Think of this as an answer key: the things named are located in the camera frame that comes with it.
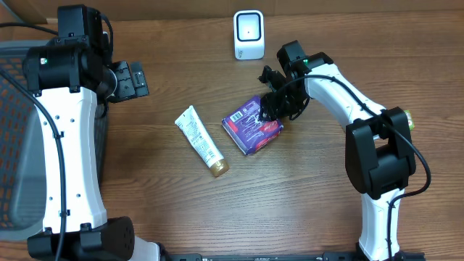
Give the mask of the green yellow snack packet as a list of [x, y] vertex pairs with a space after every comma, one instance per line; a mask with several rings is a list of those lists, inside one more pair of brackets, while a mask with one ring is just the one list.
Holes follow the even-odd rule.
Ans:
[[413, 117], [412, 117], [412, 115], [410, 113], [410, 110], [405, 110], [404, 113], [407, 116], [408, 127], [412, 131], [414, 129], [414, 127], [415, 127], [415, 123], [414, 123]]

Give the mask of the white conditioner tube gold cap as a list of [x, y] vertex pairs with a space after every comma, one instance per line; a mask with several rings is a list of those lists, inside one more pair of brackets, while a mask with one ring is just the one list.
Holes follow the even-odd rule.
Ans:
[[175, 120], [175, 124], [215, 177], [229, 170], [225, 157], [215, 145], [193, 105]]

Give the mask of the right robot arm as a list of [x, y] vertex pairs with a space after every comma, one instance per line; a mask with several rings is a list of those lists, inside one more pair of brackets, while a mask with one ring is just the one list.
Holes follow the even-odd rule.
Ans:
[[399, 107], [386, 109], [358, 91], [325, 53], [305, 54], [298, 41], [277, 53], [282, 71], [264, 67], [259, 77], [270, 92], [259, 117], [298, 118], [309, 101], [319, 101], [344, 129], [345, 169], [362, 197], [361, 260], [404, 260], [397, 240], [399, 204], [416, 170], [410, 120]]

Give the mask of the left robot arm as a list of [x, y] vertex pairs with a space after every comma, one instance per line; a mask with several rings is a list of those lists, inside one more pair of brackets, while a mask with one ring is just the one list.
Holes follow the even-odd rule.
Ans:
[[142, 67], [112, 61], [112, 27], [98, 10], [80, 4], [57, 14], [57, 36], [31, 48], [22, 66], [46, 168], [43, 228], [28, 252], [37, 260], [158, 261], [160, 246], [137, 237], [129, 217], [107, 216], [96, 169], [96, 108], [147, 96]]

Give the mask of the purple Carefree pad pack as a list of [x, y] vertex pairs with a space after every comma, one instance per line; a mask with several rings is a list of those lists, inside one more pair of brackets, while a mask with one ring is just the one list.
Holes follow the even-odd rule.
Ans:
[[222, 119], [222, 126], [244, 155], [254, 154], [283, 130], [280, 120], [261, 121], [260, 97], [253, 96]]

